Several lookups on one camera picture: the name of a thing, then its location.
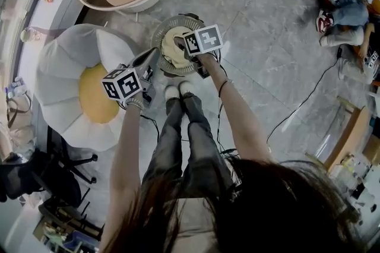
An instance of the cream towel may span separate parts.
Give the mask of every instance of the cream towel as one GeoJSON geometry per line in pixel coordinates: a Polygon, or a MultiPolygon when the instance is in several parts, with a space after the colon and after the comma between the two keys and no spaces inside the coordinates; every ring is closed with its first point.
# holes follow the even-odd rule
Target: cream towel
{"type": "Polygon", "coordinates": [[[192,62],[185,59],[184,52],[174,43],[175,37],[182,37],[184,33],[191,30],[187,27],[179,26],[170,29],[161,42],[161,52],[165,59],[172,63],[175,68],[184,68],[192,65],[192,62]]]}

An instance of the gray tile floor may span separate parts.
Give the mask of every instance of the gray tile floor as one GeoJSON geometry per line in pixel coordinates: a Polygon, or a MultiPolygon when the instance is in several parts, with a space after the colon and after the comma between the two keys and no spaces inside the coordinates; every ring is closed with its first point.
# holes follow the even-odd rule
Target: gray tile floor
{"type": "MultiPolygon", "coordinates": [[[[240,94],[248,102],[269,132],[309,95],[323,71],[335,62],[336,48],[321,48],[314,19],[318,14],[316,0],[160,0],[148,11],[122,16],[115,12],[89,11],[86,23],[117,29],[131,36],[143,49],[150,45],[150,37],[161,21],[178,13],[193,12],[206,24],[218,24],[224,41],[231,47],[222,65],[234,81],[240,94]]],[[[361,107],[373,101],[365,94],[367,86],[337,77],[337,67],[331,68],[312,97],[287,123],[277,128],[269,140],[272,154],[278,161],[305,159],[321,143],[339,108],[337,96],[343,96],[361,107]]],[[[200,81],[199,76],[189,79],[197,84],[197,95],[203,101],[205,115],[214,136],[217,130],[217,92],[211,79],[200,81]]],[[[163,90],[173,80],[157,74],[157,97],[146,115],[162,127],[166,114],[163,90]]],[[[187,138],[186,121],[183,138],[187,138]]],[[[232,148],[229,124],[221,116],[221,142],[232,148]]],[[[140,174],[143,175],[156,145],[156,130],[149,121],[141,121],[140,174]]],[[[88,199],[91,204],[88,218],[101,225],[108,204],[108,176],[113,150],[99,153],[99,161],[83,167],[98,178],[91,186],[88,199]]],[[[81,151],[85,156],[90,151],[81,151]]],[[[184,166],[189,149],[183,143],[184,166]]]]}

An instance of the gray basket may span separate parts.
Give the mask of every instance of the gray basket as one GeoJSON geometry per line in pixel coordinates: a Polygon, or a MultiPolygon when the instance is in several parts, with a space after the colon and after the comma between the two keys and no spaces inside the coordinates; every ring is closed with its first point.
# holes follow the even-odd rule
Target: gray basket
{"type": "Polygon", "coordinates": [[[190,65],[184,68],[176,68],[173,64],[168,62],[161,53],[161,42],[165,37],[165,34],[172,28],[184,26],[190,30],[196,30],[205,27],[201,20],[196,20],[188,15],[176,15],[175,17],[168,18],[163,21],[158,28],[155,30],[152,40],[150,41],[150,47],[157,47],[160,49],[160,57],[157,62],[157,66],[161,68],[164,72],[172,75],[178,75],[183,77],[188,74],[192,74],[195,71],[194,65],[190,65]]]}

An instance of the black bracelet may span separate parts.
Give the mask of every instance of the black bracelet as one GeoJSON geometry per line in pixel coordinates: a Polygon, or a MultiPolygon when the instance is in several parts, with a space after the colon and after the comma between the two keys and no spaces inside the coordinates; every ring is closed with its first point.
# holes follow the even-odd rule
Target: black bracelet
{"type": "Polygon", "coordinates": [[[231,82],[231,80],[230,80],[230,79],[227,79],[226,81],[223,82],[223,84],[222,84],[222,85],[220,86],[220,88],[219,88],[218,97],[220,97],[221,89],[223,88],[223,86],[224,86],[227,82],[231,82]]]}

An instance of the seated person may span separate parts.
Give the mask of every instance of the seated person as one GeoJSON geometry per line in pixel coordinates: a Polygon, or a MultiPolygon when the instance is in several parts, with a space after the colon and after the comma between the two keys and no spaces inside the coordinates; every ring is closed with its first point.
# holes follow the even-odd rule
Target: seated person
{"type": "Polygon", "coordinates": [[[321,37],[321,46],[336,46],[342,43],[361,45],[363,42],[363,26],[368,21],[366,5],[373,0],[338,0],[334,11],[320,10],[316,19],[316,29],[325,33],[326,29],[335,25],[350,26],[348,32],[321,37]]]}
{"type": "Polygon", "coordinates": [[[360,63],[362,66],[360,67],[347,59],[339,58],[339,79],[342,80],[346,76],[365,84],[371,84],[376,79],[380,64],[378,55],[380,39],[375,33],[379,32],[380,24],[367,24],[364,41],[359,53],[359,56],[363,58],[360,63]]]}

